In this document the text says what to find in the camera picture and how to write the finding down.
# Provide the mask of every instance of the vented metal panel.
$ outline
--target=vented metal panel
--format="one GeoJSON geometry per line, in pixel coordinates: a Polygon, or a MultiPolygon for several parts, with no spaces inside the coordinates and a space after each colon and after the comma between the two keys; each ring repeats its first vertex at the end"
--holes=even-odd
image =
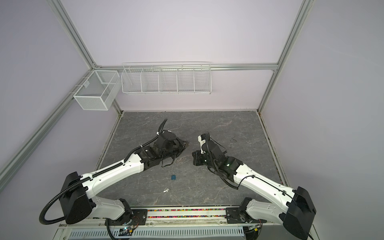
{"type": "Polygon", "coordinates": [[[209,65],[179,68],[128,67],[121,75],[126,94],[211,93],[209,65]]]}
{"type": "MultiPolygon", "coordinates": [[[[238,226],[228,227],[162,227],[138,228],[133,235],[119,236],[120,228],[112,230],[115,238],[202,238],[202,237],[240,237],[244,236],[243,228],[238,226]]],[[[110,239],[105,228],[73,229],[68,237],[71,239],[110,239]]]]}
{"type": "Polygon", "coordinates": [[[136,229],[132,238],[200,238],[244,236],[243,227],[169,227],[136,229]]]}

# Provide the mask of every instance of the wire shelf rack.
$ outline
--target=wire shelf rack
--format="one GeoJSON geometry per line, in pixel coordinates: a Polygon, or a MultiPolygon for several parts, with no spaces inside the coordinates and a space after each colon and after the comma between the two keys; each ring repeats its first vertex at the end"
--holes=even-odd
{"type": "Polygon", "coordinates": [[[124,66],[121,81],[125,94],[210,94],[212,91],[211,69],[207,64],[124,66]]]}
{"type": "Polygon", "coordinates": [[[108,110],[118,94],[121,78],[117,71],[94,70],[73,97],[84,110],[108,110]]]}

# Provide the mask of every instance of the table surface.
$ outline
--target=table surface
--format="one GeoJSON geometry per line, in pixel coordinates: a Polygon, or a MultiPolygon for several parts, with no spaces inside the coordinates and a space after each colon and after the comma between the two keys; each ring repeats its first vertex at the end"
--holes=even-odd
{"type": "Polygon", "coordinates": [[[245,197],[267,202],[252,190],[232,189],[206,166],[194,166],[192,152],[200,149],[197,137],[209,132],[228,153],[253,170],[281,182],[263,129],[253,111],[225,112],[125,112],[101,164],[106,167],[124,159],[131,149],[152,139],[160,123],[189,147],[168,167],[152,167],[103,190],[99,197],[126,199],[132,207],[179,205],[240,205],[245,197]],[[171,180],[172,173],[176,180],[171,180]]]}

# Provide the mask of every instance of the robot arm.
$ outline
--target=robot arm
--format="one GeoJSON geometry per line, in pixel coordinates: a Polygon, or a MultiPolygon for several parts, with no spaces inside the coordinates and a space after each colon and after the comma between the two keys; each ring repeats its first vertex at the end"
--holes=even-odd
{"type": "Polygon", "coordinates": [[[114,220],[116,225],[129,224],[133,212],[124,199],[109,200],[96,195],[130,175],[159,165],[166,158],[171,157],[174,161],[184,151],[188,142],[180,140],[168,130],[163,130],[166,120],[160,125],[155,138],[133,149],[125,159],[82,176],[77,172],[69,174],[61,192],[42,210],[40,223],[52,224],[65,220],[67,224],[74,224],[87,217],[99,217],[114,220]],[[64,217],[46,220],[46,212],[57,200],[60,201],[64,217]]]}
{"type": "Polygon", "coordinates": [[[228,212],[227,218],[235,218],[238,223],[250,223],[256,219],[280,223],[294,236],[308,238],[316,209],[304,188],[295,190],[283,186],[257,173],[242,161],[225,156],[225,152],[210,139],[209,133],[200,135],[198,139],[200,150],[192,153],[195,166],[206,165],[228,186],[238,189],[243,185],[271,202],[245,198],[241,206],[233,210],[235,214],[228,212]]]}

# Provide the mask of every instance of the black mounting bracket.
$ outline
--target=black mounting bracket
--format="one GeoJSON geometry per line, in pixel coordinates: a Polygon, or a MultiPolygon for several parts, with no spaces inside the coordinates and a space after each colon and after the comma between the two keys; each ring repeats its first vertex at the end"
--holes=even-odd
{"type": "Polygon", "coordinates": [[[266,223],[266,220],[251,218],[245,211],[250,200],[252,198],[246,197],[239,207],[227,207],[225,209],[227,223],[266,223]]]}
{"type": "MultiPolygon", "coordinates": [[[[147,220],[147,213],[148,209],[132,209],[132,221],[129,223],[129,225],[137,225],[137,222],[139,222],[139,225],[145,225],[145,222],[147,220]]],[[[116,220],[111,220],[108,219],[108,224],[110,226],[121,226],[121,221],[118,219],[116,220]]]]}

